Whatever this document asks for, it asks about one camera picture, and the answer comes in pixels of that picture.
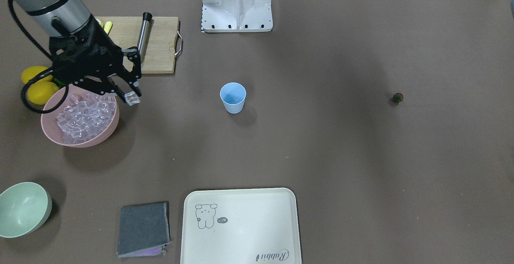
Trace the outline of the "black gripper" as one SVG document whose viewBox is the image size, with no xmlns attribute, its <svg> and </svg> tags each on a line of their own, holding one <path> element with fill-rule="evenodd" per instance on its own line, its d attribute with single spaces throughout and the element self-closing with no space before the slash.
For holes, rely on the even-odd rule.
<svg viewBox="0 0 514 264">
<path fill-rule="evenodd" d="M 112 75 L 122 76 L 138 97 L 141 55 L 137 47 L 121 49 L 104 32 L 94 17 L 81 30 L 69 36 L 50 37 L 49 51 L 53 61 L 53 76 L 97 95 L 116 95 L 126 103 L 124 94 Z M 123 56 L 132 63 L 132 70 L 123 67 Z"/>
</svg>

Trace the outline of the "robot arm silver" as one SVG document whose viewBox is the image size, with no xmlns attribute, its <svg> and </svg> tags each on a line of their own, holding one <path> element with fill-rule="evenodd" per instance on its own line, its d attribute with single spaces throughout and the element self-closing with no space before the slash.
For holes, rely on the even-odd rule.
<svg viewBox="0 0 514 264">
<path fill-rule="evenodd" d="M 140 52 L 118 47 L 82 0 L 13 0 L 49 35 L 48 72 L 64 86 L 139 103 Z"/>
</svg>

